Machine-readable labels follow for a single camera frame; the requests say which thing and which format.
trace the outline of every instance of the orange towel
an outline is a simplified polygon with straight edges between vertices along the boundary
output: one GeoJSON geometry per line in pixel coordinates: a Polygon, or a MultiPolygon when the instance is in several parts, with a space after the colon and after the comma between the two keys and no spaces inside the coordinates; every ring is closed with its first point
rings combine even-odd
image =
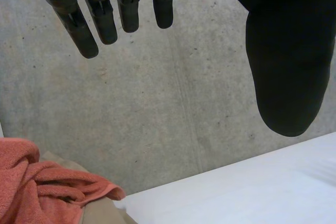
{"type": "Polygon", "coordinates": [[[39,162],[28,140],[0,138],[0,224],[78,223],[81,207],[104,196],[125,193],[101,176],[39,162]]]}

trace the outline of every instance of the tan fabric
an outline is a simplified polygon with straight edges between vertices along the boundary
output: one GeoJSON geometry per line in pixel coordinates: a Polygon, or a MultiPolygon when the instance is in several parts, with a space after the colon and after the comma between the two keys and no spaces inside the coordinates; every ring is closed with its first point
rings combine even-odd
{"type": "MultiPolygon", "coordinates": [[[[75,170],[87,170],[79,164],[65,160],[51,152],[46,152],[40,160],[50,160],[59,165],[75,170]]],[[[79,224],[137,224],[124,210],[115,207],[109,198],[102,198],[88,203],[83,210],[79,224]]]]}

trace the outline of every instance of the towel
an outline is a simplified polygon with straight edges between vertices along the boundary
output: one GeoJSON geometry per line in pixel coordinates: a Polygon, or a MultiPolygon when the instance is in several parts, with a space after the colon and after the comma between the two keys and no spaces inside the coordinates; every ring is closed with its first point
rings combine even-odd
{"type": "Polygon", "coordinates": [[[77,224],[88,202],[125,197],[101,176],[39,162],[37,146],[18,138],[0,138],[0,195],[0,224],[77,224]]]}

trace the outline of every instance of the white surface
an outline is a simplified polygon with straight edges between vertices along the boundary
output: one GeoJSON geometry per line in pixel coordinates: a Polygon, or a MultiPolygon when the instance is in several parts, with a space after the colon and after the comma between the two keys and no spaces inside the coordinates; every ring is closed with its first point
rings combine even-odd
{"type": "Polygon", "coordinates": [[[2,132],[2,128],[1,128],[1,123],[0,123],[0,137],[4,137],[4,133],[2,132]]]}
{"type": "Polygon", "coordinates": [[[335,224],[336,133],[115,203],[139,224],[335,224]]]}

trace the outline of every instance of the gray concrete surface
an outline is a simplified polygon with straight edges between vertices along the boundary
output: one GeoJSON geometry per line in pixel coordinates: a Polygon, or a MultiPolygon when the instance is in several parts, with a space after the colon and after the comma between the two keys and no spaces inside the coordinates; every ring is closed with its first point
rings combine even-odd
{"type": "Polygon", "coordinates": [[[44,0],[0,0],[5,136],[134,193],[336,130],[335,60],[318,117],[286,138],[258,113],[239,2],[175,0],[174,25],[160,30],[151,1],[141,0],[134,34],[115,11],[117,43],[98,42],[99,56],[86,60],[44,0]]]}

